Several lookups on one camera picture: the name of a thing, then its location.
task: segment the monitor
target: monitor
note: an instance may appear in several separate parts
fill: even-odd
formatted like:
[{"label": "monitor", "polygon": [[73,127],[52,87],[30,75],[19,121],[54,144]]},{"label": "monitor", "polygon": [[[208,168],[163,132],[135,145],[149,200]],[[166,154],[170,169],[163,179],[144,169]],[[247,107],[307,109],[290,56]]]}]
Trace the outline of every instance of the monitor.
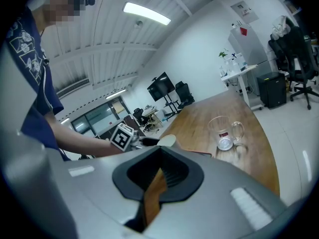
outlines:
[{"label": "monitor", "polygon": [[156,102],[158,99],[161,99],[163,97],[162,93],[159,91],[158,86],[156,84],[156,81],[154,81],[149,87],[148,91],[154,101]]},{"label": "monitor", "polygon": [[155,82],[163,97],[175,90],[173,83],[170,81],[169,77],[165,72],[161,74],[161,76],[159,76]]}]

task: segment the mug handle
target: mug handle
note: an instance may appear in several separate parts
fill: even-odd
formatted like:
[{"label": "mug handle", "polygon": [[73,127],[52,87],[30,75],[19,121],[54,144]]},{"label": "mug handle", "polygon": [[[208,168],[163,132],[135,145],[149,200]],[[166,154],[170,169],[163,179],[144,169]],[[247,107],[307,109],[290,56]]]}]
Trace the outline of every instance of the mug handle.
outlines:
[{"label": "mug handle", "polygon": [[233,122],[232,127],[233,127],[233,136],[238,141],[240,138],[243,137],[245,128],[243,124],[238,121]]}]

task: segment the black mini fridge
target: black mini fridge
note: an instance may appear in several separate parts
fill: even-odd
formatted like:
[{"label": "black mini fridge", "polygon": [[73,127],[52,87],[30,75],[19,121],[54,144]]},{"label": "black mini fridge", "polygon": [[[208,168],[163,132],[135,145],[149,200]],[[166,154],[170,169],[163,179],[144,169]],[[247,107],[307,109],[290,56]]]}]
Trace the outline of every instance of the black mini fridge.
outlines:
[{"label": "black mini fridge", "polygon": [[257,77],[261,101],[268,108],[274,108],[287,102],[285,75],[268,73]]}]

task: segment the clear glass cup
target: clear glass cup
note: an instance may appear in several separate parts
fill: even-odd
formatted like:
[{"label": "clear glass cup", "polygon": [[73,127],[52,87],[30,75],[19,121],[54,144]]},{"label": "clear glass cup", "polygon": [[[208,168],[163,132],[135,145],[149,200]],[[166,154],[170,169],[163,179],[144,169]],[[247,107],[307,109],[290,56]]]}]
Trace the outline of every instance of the clear glass cup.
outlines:
[{"label": "clear glass cup", "polygon": [[236,121],[230,123],[229,117],[218,116],[208,123],[208,130],[216,140],[220,150],[229,150],[234,144],[234,140],[239,140],[244,135],[244,126]]}]

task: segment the person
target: person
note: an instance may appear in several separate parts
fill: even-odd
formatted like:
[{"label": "person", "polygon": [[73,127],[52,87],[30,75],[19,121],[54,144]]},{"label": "person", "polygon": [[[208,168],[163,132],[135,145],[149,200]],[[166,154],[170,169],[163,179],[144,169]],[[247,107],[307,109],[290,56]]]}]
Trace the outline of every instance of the person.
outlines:
[{"label": "person", "polygon": [[[48,148],[106,156],[114,154],[108,140],[79,134],[56,120],[55,114],[64,108],[54,90],[49,61],[41,48],[40,33],[45,28],[79,15],[84,6],[85,0],[48,0],[34,11],[25,7],[9,29],[6,42],[19,70],[37,92],[21,131]],[[64,153],[60,153],[64,160],[69,160]]]}]

